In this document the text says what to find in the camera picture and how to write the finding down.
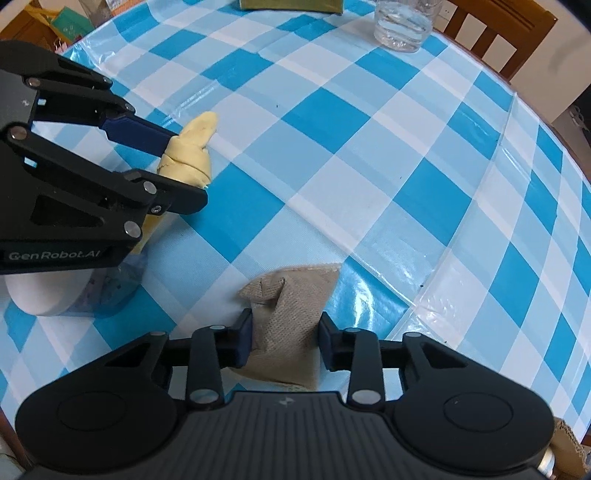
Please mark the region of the clear jar white lid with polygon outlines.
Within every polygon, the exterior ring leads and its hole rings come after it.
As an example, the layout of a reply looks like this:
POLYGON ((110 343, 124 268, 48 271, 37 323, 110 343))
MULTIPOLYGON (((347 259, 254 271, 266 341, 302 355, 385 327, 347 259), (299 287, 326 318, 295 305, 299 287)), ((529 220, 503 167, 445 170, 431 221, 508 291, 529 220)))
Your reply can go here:
POLYGON ((119 312, 142 282, 147 255, 129 254, 116 267, 5 277, 11 300, 37 317, 109 317, 119 312))

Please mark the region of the beige cloth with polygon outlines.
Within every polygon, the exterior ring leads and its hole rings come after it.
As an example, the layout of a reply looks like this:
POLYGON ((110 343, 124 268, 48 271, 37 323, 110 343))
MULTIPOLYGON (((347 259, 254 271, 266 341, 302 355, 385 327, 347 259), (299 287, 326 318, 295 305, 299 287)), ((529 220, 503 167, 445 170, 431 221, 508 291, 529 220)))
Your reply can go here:
POLYGON ((238 296, 252 308, 252 351, 238 374, 295 391, 317 389, 318 322, 340 272, 338 263, 286 267, 243 286, 238 296))

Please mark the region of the wooden chair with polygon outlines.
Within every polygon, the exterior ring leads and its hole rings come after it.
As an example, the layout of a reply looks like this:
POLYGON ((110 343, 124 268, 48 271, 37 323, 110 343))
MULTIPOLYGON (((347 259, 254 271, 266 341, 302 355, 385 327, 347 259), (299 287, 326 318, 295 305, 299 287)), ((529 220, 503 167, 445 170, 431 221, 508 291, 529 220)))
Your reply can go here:
POLYGON ((457 42, 457 36, 472 16, 486 28, 470 49, 473 56, 484 59, 497 37, 506 40, 515 52, 498 72, 510 81, 540 46, 557 22, 557 18, 536 1, 465 0, 452 1, 456 9, 442 33, 457 42))

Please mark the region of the blue checkered tablecloth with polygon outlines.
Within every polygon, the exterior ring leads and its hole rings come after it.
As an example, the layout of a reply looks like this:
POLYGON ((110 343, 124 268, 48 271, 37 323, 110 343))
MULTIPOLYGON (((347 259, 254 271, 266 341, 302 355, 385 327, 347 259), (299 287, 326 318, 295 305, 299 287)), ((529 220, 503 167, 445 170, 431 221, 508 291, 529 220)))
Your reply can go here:
POLYGON ((204 111, 209 201, 165 217, 142 283, 104 318, 41 318, 1 299, 1 406, 150 331, 230 323, 249 279, 341 265, 339 326, 419 331, 590 421, 590 186, 503 81, 433 35, 374 41, 373 8, 243 12, 150 1, 68 57, 179 130, 204 111))

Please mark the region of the green tissue pack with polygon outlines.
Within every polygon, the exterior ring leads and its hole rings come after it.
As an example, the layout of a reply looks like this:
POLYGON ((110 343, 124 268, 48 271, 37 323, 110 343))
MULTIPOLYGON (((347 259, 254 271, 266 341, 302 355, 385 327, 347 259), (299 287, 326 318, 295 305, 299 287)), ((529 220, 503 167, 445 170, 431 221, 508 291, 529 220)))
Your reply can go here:
POLYGON ((242 10, 287 10, 342 14, 342 0, 239 0, 242 10))

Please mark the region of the yellow cleaning cloth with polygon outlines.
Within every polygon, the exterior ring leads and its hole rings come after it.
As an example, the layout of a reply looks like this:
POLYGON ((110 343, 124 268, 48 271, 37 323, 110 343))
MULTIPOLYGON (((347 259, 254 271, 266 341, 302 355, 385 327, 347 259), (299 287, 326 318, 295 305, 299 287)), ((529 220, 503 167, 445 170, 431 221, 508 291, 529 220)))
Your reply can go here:
POLYGON ((211 158, 206 149, 217 126, 217 114, 201 113, 173 136, 162 154, 156 172, 168 179, 201 189, 211 183, 211 158))

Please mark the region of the cardboard box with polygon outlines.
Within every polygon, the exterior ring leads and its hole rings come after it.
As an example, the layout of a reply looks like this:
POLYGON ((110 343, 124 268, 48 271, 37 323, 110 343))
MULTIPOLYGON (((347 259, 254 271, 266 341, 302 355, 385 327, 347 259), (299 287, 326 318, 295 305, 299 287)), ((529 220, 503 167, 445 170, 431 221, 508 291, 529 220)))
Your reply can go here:
POLYGON ((548 479, 589 479, 590 447, 581 444, 570 426, 554 418, 554 433, 538 470, 548 479))

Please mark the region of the clear water bottle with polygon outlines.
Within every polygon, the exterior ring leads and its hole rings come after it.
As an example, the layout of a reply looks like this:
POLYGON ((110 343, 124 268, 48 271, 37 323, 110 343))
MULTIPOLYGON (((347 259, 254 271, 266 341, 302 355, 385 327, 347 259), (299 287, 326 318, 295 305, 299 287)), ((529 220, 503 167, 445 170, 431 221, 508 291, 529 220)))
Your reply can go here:
POLYGON ((378 0, 374 36, 394 51, 417 52, 432 33, 442 0, 378 0))

